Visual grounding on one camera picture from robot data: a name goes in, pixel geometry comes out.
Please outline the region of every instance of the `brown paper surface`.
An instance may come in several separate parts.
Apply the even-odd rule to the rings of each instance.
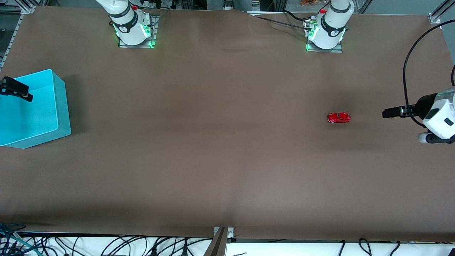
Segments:
[[[0,221],[34,231],[448,241],[454,146],[420,144],[402,66],[424,15],[353,15],[343,53],[239,11],[161,11],[154,49],[120,49],[103,9],[38,7],[2,76],[52,69],[72,135],[0,148]],[[291,22],[285,14],[269,18]],[[440,30],[408,65],[412,103],[450,87]],[[348,124],[329,124],[348,112]]]

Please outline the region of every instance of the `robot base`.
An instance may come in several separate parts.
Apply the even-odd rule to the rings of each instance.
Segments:
[[[148,28],[150,30],[150,36],[146,40],[144,40],[144,42],[142,42],[138,45],[135,45],[135,46],[125,44],[119,38],[118,47],[120,47],[120,48],[141,48],[141,49],[155,48],[155,44],[157,42],[158,23],[160,21],[160,16],[159,15],[147,15],[145,17],[145,19],[146,19],[144,21],[145,24],[153,25],[150,28]]]
[[[322,49],[317,47],[312,41],[308,40],[306,38],[306,44],[307,44],[307,51],[317,51],[317,52],[343,52],[343,49],[341,48],[341,42],[337,44],[332,49]]]

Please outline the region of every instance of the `cyan plastic bin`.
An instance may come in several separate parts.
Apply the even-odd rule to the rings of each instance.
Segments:
[[[71,134],[65,83],[50,69],[15,78],[33,101],[0,95],[0,146],[29,148]]]

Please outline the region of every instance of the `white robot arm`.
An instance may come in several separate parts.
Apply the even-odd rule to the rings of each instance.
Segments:
[[[149,38],[150,15],[133,10],[128,0],[96,0],[109,14],[118,37],[127,45],[135,46]]]
[[[332,0],[327,12],[316,16],[316,26],[309,33],[308,40],[322,49],[334,48],[346,32],[346,24],[354,13],[354,2],[351,0]]]
[[[423,120],[424,125],[441,139],[450,139],[455,135],[454,101],[455,88],[449,88],[438,93],[435,97],[435,103]]]
[[[417,116],[428,129],[417,139],[421,143],[455,142],[455,87],[421,97],[415,105],[388,108],[382,112],[383,118]]]

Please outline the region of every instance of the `red toy car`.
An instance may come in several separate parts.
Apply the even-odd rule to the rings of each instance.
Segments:
[[[329,123],[349,123],[351,117],[346,112],[330,113],[327,116]]]

